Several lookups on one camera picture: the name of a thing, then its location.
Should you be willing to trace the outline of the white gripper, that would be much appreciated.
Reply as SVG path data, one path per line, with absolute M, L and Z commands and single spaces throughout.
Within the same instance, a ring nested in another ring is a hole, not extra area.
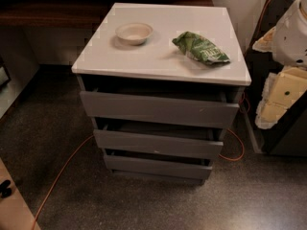
M 295 0 L 252 49 L 272 52 L 275 61 L 289 65 L 278 74 L 269 73 L 256 109 L 256 126 L 271 129 L 307 91 L 307 0 Z

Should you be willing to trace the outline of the tan robot base corner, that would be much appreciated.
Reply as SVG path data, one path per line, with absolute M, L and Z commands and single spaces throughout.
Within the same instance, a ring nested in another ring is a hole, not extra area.
M 0 159 L 0 182 L 9 180 L 12 194 L 0 198 L 0 230 L 41 230 L 23 196 Z

